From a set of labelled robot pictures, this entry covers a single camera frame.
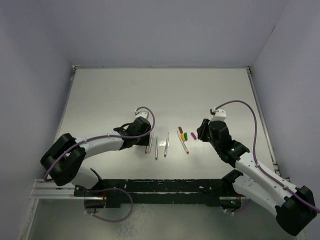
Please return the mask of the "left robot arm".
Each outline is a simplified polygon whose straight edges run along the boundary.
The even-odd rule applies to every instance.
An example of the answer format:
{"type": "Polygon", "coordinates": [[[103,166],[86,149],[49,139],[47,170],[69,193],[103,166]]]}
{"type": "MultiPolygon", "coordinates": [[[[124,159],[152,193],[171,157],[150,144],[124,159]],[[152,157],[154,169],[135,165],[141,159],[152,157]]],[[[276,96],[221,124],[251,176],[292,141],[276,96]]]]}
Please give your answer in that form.
{"type": "Polygon", "coordinates": [[[131,123],[116,127],[105,137],[75,138],[70,133],[61,135],[40,160],[48,176],[57,186],[71,183],[85,188],[91,196],[103,191],[101,177],[90,168],[82,167],[84,160],[110,151],[120,151],[134,145],[147,146],[150,122],[138,116],[131,123]]]}

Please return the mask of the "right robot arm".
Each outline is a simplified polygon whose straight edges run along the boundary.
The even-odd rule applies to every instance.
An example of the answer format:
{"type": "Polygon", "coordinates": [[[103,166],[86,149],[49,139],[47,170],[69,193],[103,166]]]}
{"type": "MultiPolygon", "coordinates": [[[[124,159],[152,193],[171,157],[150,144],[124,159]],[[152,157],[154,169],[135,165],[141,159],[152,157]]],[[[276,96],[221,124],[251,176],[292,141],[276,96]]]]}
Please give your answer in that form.
{"type": "Polygon", "coordinates": [[[317,216],[313,192],[266,169],[246,146],[232,139],[225,122],[205,118],[196,132],[200,141],[210,143],[219,158],[234,169],[236,176],[222,183],[226,195],[238,193],[250,198],[292,236],[297,236],[317,216]]]}

